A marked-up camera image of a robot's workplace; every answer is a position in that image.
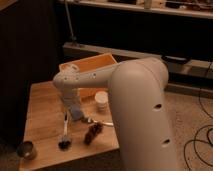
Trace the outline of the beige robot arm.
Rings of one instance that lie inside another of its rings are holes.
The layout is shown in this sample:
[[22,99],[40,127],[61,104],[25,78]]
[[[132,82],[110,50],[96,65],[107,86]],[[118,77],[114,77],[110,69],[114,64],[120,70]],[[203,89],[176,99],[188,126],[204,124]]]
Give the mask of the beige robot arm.
[[168,70],[156,58],[85,72],[66,68],[53,78],[64,98],[74,88],[106,87],[124,171],[181,171],[166,114]]

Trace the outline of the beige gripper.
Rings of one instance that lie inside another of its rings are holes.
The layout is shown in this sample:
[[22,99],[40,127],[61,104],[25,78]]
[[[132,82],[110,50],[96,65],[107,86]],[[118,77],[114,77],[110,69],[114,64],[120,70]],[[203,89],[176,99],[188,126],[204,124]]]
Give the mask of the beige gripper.
[[77,89],[69,89],[62,92],[62,100],[64,105],[71,110],[73,107],[79,107],[81,103],[79,91]]

